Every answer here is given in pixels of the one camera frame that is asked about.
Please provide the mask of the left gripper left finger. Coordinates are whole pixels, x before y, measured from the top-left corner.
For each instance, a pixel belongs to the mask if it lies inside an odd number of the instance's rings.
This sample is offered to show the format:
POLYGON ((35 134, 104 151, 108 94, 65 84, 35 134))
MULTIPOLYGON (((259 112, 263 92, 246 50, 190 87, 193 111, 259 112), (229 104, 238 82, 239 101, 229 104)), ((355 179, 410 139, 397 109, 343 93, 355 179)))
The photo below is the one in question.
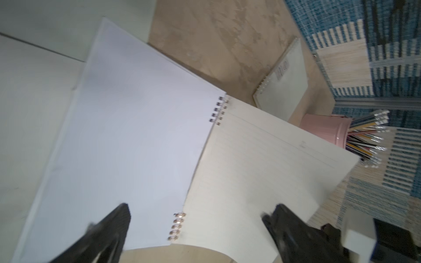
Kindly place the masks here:
POLYGON ((52 260, 53 263, 118 263, 131 220, 129 206, 121 203, 84 236, 52 260))

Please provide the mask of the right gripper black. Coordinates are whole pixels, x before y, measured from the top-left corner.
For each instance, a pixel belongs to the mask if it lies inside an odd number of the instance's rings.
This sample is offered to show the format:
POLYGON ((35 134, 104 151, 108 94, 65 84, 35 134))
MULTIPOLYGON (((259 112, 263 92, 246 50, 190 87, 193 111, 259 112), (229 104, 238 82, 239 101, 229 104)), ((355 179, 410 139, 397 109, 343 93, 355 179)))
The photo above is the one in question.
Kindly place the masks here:
POLYGON ((417 263, 419 247, 415 245, 409 231, 374 219, 377 243, 371 263, 417 263))

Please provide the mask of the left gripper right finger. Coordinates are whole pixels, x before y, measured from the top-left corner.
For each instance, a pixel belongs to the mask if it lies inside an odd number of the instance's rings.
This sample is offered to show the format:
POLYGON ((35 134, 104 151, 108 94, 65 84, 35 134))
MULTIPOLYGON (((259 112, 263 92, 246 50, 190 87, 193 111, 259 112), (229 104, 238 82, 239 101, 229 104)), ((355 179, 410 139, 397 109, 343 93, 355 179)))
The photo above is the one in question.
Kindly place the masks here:
POLYGON ((278 204, 272 214, 262 214, 284 263, 348 263, 349 251, 341 245, 341 231, 331 224, 313 228, 287 206, 278 204))

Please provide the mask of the white spiral notebook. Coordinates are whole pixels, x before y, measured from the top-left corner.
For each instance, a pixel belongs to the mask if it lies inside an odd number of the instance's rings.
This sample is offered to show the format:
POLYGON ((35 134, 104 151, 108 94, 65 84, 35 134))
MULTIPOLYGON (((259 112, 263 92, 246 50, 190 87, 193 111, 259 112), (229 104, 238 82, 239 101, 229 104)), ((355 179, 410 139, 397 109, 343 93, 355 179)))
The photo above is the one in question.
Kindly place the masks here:
POLYGON ((103 19, 12 261, 52 260, 126 203, 126 249, 271 263, 262 214, 282 203, 308 221, 358 161, 103 19))

